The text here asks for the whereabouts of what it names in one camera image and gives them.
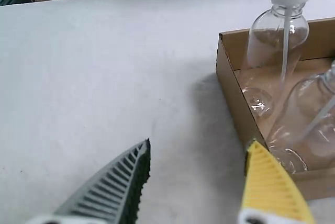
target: bottle neck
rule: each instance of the bottle neck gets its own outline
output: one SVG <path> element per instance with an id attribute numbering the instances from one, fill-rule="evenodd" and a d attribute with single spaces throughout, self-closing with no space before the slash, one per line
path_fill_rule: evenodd
<path id="1" fill-rule="evenodd" d="M 331 69 L 324 74 L 323 82 L 327 89 L 335 94 L 335 63 L 332 63 Z"/>
<path id="2" fill-rule="evenodd" d="M 293 6 L 293 7 L 286 7 L 282 5 L 274 4 L 271 8 L 271 12 L 273 12 L 278 17 L 285 17 L 285 12 L 288 8 L 292 10 L 292 18 L 299 18 L 303 14 L 303 7 L 305 6 L 305 3 Z"/>

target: clear plastic bottle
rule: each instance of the clear plastic bottle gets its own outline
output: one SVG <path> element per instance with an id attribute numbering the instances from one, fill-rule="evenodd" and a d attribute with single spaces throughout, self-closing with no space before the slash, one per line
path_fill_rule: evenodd
<path id="1" fill-rule="evenodd" d="M 303 17 L 308 0 L 272 0 L 249 31 L 238 80 L 256 119 L 271 114 L 300 56 L 309 33 Z"/>
<path id="2" fill-rule="evenodd" d="M 289 173 L 325 169 L 335 161 L 335 62 L 291 90 L 266 140 Z"/>

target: cardboard tray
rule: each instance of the cardboard tray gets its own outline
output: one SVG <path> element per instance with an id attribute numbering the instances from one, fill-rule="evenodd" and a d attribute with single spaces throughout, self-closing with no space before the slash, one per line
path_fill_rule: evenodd
<path id="1" fill-rule="evenodd" d="M 301 60 L 287 82 L 281 103 L 302 78 L 328 70 L 332 57 L 335 56 L 335 18 L 310 21 L 309 28 L 310 33 L 304 44 Z M 216 73 L 243 146 L 247 148 L 253 140 L 257 140 L 267 147 L 264 139 L 277 113 L 275 111 L 266 122 L 257 125 L 236 78 L 246 49 L 248 33 L 248 29 L 220 33 Z M 306 200 L 335 196 L 335 167 L 296 173 L 291 177 Z"/>

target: plastic spray bottle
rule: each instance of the plastic spray bottle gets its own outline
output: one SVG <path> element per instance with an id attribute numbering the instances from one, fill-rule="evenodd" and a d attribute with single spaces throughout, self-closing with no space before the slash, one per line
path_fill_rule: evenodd
<path id="1" fill-rule="evenodd" d="M 249 31 L 238 79 L 255 119 L 271 114 L 301 56 L 309 33 L 302 15 L 307 1 L 272 0 Z"/>

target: white tabletop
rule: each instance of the white tabletop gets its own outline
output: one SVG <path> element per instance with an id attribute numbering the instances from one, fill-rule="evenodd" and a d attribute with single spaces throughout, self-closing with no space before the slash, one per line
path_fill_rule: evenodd
<path id="1" fill-rule="evenodd" d="M 220 31 L 270 0 L 61 0 L 0 7 L 0 222 L 53 212 L 145 138 L 138 223 L 235 223 L 243 152 L 215 75 Z M 307 19 L 335 16 L 310 0 Z M 335 201 L 310 202 L 320 223 Z"/>

